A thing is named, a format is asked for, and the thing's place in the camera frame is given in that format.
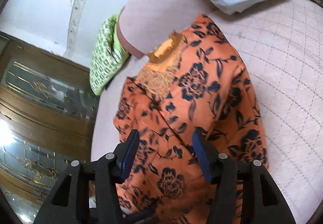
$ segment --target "orange fabric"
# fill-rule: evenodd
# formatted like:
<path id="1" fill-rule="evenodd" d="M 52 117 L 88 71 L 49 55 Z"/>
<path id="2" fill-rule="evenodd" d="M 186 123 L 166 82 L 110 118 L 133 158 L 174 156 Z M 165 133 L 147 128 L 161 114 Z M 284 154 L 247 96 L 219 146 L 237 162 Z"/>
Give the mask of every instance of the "orange fabric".
<path id="1" fill-rule="evenodd" d="M 156 207 L 162 223 L 206 222 L 215 186 L 202 176 L 192 146 L 197 127 L 219 152 L 237 161 L 267 165 L 265 134 L 254 89 L 237 51 L 207 16 L 182 32 L 185 46 L 169 94 L 160 99 L 128 77 L 114 124 L 125 141 L 131 129 L 140 144 L 129 178 L 117 187 L 120 205 Z M 240 221 L 241 186 L 234 223 Z"/>

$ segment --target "round metal pin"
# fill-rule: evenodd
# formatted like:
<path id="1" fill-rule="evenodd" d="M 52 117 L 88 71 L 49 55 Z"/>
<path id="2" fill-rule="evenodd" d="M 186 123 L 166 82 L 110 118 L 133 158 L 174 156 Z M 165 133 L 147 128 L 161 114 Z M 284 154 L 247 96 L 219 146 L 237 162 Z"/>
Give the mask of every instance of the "round metal pin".
<path id="1" fill-rule="evenodd" d="M 228 155 L 226 153 L 220 153 L 219 154 L 219 158 L 221 158 L 221 159 L 227 159 L 228 158 Z"/>
<path id="2" fill-rule="evenodd" d="M 254 160 L 253 163 L 255 166 L 261 166 L 261 162 L 259 160 Z"/>
<path id="3" fill-rule="evenodd" d="M 80 162 L 78 160 L 73 160 L 71 162 L 71 166 L 78 166 L 80 164 Z"/>
<path id="4" fill-rule="evenodd" d="M 113 158 L 114 158 L 114 153 L 107 153 L 107 154 L 105 155 L 105 158 L 106 158 L 106 159 L 113 159 Z"/>

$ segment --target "green and white patterned cloth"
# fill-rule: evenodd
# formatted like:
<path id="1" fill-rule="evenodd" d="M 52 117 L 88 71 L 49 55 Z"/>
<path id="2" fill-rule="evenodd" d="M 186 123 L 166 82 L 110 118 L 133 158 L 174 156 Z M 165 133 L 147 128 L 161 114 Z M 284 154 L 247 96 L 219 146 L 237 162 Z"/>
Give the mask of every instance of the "green and white patterned cloth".
<path id="1" fill-rule="evenodd" d="M 129 53 L 122 48 L 117 38 L 118 15 L 106 20 L 100 29 L 94 46 L 90 68 L 90 84 L 95 95 L 100 95 L 104 86 L 118 73 Z"/>

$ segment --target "garment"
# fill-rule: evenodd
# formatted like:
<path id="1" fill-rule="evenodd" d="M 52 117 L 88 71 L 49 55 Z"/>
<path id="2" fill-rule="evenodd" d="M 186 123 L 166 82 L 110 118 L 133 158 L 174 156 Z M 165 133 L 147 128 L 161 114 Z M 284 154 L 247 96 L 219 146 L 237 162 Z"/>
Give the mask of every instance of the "garment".
<path id="1" fill-rule="evenodd" d="M 129 57 L 117 37 L 117 20 L 118 15 L 106 20 L 96 40 L 90 68 L 90 85 L 95 95 L 101 94 Z"/>
<path id="2" fill-rule="evenodd" d="M 215 186 L 202 176 L 193 132 L 202 128 L 237 161 L 267 166 L 264 129 L 246 67 L 210 18 L 198 16 L 166 42 L 122 90 L 114 125 L 122 142 L 137 129 L 140 143 L 129 178 L 117 187 L 119 202 L 132 211 L 156 207 L 162 223 L 204 224 Z M 235 223 L 241 198 L 239 186 Z"/>

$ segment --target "wall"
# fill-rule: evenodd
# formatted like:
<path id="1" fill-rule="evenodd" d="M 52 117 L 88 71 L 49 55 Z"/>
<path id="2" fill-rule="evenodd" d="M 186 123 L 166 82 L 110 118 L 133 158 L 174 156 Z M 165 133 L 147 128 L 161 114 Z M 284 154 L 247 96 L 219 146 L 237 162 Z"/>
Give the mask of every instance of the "wall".
<path id="1" fill-rule="evenodd" d="M 0 16 L 0 31 L 27 43 L 90 66 L 96 35 L 102 22 L 118 13 L 127 0 L 84 0 L 75 32 L 75 43 L 67 52 L 69 21 L 74 0 L 9 0 Z"/>

